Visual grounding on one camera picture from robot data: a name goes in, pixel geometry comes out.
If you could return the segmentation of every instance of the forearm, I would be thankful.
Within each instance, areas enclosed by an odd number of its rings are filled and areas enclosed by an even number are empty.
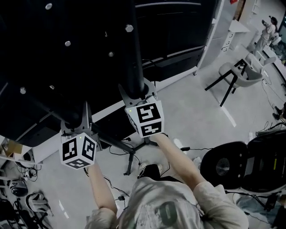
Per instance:
[[[206,181],[196,165],[166,135],[157,134],[154,138],[175,172],[194,190],[201,182]]]
[[[88,167],[88,175],[98,208],[108,208],[116,214],[117,207],[113,195],[97,163]]]

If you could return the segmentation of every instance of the white floor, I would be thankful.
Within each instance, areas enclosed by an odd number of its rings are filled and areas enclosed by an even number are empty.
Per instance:
[[[189,75],[158,93],[163,103],[165,132],[171,139],[176,138],[183,146],[191,148],[212,148],[232,141],[249,142],[251,135],[249,133],[254,136],[256,131],[264,128],[266,122],[269,122],[269,127],[271,123],[277,123],[272,117],[273,110],[261,83],[249,88],[238,88],[234,94],[229,95],[223,108],[219,103],[228,89],[225,81],[221,81],[207,92],[204,90],[219,77],[218,69],[223,63],[227,61],[235,63],[246,55],[247,51],[244,48],[235,53],[230,51],[227,56],[217,58],[211,66],[201,69],[196,76]],[[273,66],[268,66],[267,72],[272,81],[271,87],[285,101],[281,78]],[[264,85],[264,88],[271,104],[282,107],[284,102],[271,88],[268,85]],[[137,134],[133,134],[131,139],[134,146],[141,141]],[[111,151],[124,153],[115,147],[111,147]],[[203,157],[206,152],[206,150],[191,150],[187,155],[190,158]],[[141,162],[160,163],[163,165],[163,170],[168,168],[168,162],[158,148],[144,147],[136,153],[136,156]],[[137,176],[136,159],[130,176],[123,176],[127,169],[128,155],[112,155],[106,149],[97,152],[96,159],[103,174],[111,180],[113,186],[127,193],[131,192]],[[38,172],[38,180],[29,182],[29,192],[37,190],[44,192],[54,214],[53,217],[49,217],[53,228],[84,228],[86,216],[96,208],[88,177],[83,171],[75,171],[61,165],[58,153],[54,153],[43,163],[42,170]],[[8,167],[8,173],[19,175],[12,163]],[[166,174],[177,178],[172,169]],[[115,189],[112,189],[112,193],[115,199],[121,195]],[[124,203],[116,202],[120,214]],[[252,225],[250,228],[269,228],[253,218],[250,222]]]

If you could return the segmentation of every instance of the black chair leg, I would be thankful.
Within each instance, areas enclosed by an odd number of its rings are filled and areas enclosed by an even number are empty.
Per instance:
[[[215,86],[217,83],[219,83],[220,81],[222,81],[225,77],[227,77],[229,74],[232,73],[232,70],[228,71],[227,73],[225,73],[224,75],[222,75],[220,78],[218,78],[215,82],[213,82],[210,86],[208,86],[207,88],[205,88],[205,91],[207,91],[208,89],[212,88],[213,86]]]
[[[230,93],[230,91],[231,91],[231,89],[232,89],[234,83],[235,83],[236,80],[237,80],[237,75],[234,74],[234,73],[233,73],[233,75],[234,75],[234,76],[233,76],[233,79],[232,79],[232,81],[231,81],[231,84],[229,85],[229,88],[227,89],[227,93],[225,94],[225,96],[224,96],[224,98],[223,98],[223,101],[222,101],[222,103],[220,104],[221,107],[223,106],[224,102],[226,101],[226,99],[227,99],[227,97],[228,97],[228,95],[229,95],[229,93]]]

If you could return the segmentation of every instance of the helmet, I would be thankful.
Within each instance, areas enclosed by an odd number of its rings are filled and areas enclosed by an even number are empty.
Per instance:
[[[45,196],[39,192],[33,192],[26,197],[26,205],[33,212],[50,212],[50,207]]]
[[[8,186],[15,196],[22,197],[28,194],[28,187],[24,180],[16,179],[9,181]]]

